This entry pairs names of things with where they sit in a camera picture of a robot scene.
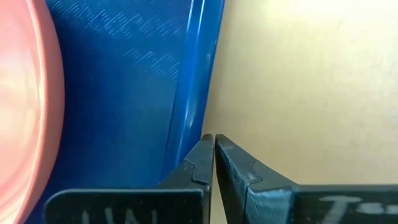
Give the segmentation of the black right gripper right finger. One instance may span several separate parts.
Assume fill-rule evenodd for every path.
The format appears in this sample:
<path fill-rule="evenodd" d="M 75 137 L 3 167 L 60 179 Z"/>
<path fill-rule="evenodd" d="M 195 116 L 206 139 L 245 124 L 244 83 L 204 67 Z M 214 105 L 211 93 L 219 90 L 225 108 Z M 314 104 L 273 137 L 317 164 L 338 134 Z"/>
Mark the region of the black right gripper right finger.
<path fill-rule="evenodd" d="M 228 224 L 398 224 L 398 184 L 300 185 L 222 134 L 215 159 Z"/>

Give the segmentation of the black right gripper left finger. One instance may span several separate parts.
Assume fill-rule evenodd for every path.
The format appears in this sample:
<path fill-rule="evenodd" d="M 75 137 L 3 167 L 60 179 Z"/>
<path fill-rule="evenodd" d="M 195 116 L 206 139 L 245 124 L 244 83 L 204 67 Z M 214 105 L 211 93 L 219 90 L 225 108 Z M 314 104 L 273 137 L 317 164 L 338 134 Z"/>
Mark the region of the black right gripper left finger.
<path fill-rule="evenodd" d="M 214 140 L 205 134 L 153 189 L 69 189 L 45 204 L 45 224 L 209 224 Z"/>

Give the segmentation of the blue plastic tray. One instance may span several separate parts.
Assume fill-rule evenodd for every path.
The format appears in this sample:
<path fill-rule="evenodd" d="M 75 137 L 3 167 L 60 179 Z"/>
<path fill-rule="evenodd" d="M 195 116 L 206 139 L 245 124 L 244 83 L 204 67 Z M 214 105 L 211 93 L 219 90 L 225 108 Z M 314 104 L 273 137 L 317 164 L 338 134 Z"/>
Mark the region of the blue plastic tray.
<path fill-rule="evenodd" d="M 45 0 L 62 52 L 65 116 L 26 224 L 66 189 L 157 185 L 199 140 L 225 0 Z"/>

